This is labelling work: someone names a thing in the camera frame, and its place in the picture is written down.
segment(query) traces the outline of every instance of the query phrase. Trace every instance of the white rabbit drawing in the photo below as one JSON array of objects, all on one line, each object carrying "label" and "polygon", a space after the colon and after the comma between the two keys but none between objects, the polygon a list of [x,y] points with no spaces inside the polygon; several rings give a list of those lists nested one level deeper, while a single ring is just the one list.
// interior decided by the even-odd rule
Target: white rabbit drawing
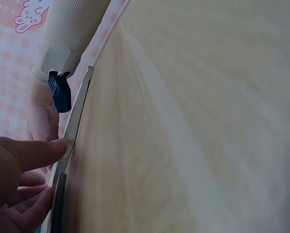
[{"label": "white rabbit drawing", "polygon": [[38,25],[42,21],[42,14],[48,9],[51,0],[29,0],[24,3],[21,15],[14,19],[17,24],[15,31],[24,33],[31,26]]}]

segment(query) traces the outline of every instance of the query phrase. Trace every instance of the black plastic tag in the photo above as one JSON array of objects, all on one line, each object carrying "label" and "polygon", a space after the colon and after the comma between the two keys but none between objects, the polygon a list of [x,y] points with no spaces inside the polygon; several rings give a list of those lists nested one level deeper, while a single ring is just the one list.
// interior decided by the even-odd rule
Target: black plastic tag
[{"label": "black plastic tag", "polygon": [[59,74],[57,71],[49,72],[48,84],[52,92],[55,110],[66,113],[71,110],[71,90],[67,82],[70,72]]}]

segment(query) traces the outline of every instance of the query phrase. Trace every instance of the wood grain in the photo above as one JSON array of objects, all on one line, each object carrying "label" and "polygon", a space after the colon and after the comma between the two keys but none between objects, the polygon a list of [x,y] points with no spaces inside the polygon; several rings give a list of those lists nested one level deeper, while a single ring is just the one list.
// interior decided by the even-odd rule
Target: wood grain
[{"label": "wood grain", "polygon": [[290,0],[133,0],[68,166],[66,233],[290,232]]}]

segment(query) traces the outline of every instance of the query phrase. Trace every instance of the hand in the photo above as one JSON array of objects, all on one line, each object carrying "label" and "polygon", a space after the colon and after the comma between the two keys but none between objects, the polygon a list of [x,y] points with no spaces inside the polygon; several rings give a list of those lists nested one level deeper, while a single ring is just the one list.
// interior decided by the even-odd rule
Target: hand
[{"label": "hand", "polygon": [[33,81],[30,87],[27,137],[29,140],[51,141],[58,138],[59,114],[55,111],[48,86]]},{"label": "hand", "polygon": [[0,137],[0,233],[34,233],[53,198],[41,174],[30,170],[53,164],[67,142],[15,141]]}]

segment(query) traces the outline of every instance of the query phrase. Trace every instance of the fingernail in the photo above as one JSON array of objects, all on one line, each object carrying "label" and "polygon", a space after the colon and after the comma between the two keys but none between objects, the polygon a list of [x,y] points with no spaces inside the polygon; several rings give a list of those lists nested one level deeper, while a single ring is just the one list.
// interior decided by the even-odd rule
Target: fingernail
[{"label": "fingernail", "polygon": [[60,147],[67,147],[67,140],[64,138],[56,139],[53,141],[53,143],[55,143],[56,145]]}]

